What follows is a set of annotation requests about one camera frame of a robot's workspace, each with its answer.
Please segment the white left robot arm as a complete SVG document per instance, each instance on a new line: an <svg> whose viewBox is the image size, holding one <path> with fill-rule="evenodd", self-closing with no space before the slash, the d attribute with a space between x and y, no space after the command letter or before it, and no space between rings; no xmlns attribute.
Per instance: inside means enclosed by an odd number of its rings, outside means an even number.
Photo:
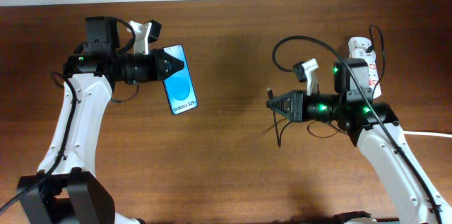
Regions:
<svg viewBox="0 0 452 224"><path fill-rule="evenodd" d="M116 82L164 81L184 69L181 59L150 49L161 24L110 16L85 19L86 40L75 48L60 77L64 101L49 149L36 175L22 176L5 212L20 202L31 223L141 223L117 213L95 176L95 154L105 109Z"/></svg>

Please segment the blue Galaxy smartphone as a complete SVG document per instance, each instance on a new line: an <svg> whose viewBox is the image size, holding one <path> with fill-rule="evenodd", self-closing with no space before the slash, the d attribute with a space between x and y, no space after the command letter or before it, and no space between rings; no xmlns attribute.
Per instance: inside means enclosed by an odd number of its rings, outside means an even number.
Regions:
<svg viewBox="0 0 452 224"><path fill-rule="evenodd" d="M165 47L163 50L184 62L184 68L181 71L163 81L171 113L178 115L196 108L197 98L183 47L174 45Z"/></svg>

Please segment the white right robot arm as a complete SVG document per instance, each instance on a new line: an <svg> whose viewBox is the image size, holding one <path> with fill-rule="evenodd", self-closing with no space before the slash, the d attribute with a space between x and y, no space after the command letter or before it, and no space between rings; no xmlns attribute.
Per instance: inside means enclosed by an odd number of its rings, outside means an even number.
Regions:
<svg viewBox="0 0 452 224"><path fill-rule="evenodd" d="M450 223L451 206L410 150L395 113L373 102L366 61L337 60L333 75L335 94L292 90L266 106L290 122L337 122L371 163L401 223Z"/></svg>

